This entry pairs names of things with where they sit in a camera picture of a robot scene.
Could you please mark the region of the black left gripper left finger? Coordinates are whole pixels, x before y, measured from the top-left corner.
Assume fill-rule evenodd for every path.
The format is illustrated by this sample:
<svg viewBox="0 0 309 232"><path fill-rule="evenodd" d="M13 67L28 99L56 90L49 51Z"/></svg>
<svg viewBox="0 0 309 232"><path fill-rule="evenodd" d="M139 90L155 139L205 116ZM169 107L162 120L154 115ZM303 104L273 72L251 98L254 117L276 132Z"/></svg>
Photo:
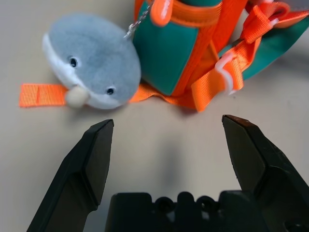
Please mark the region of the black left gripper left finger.
<svg viewBox="0 0 309 232"><path fill-rule="evenodd" d="M92 125L63 159L29 232L81 232L101 204L111 158L113 120Z"/></svg>

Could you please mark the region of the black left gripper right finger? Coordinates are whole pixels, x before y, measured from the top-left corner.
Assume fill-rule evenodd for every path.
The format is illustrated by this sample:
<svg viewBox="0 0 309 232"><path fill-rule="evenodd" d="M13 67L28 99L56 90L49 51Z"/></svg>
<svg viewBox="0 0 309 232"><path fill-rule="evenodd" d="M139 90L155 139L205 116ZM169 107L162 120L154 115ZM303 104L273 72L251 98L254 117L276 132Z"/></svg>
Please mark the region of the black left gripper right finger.
<svg viewBox="0 0 309 232"><path fill-rule="evenodd" d="M224 115L231 163L244 191L250 191L271 232L309 230L309 187L288 160L250 121Z"/></svg>

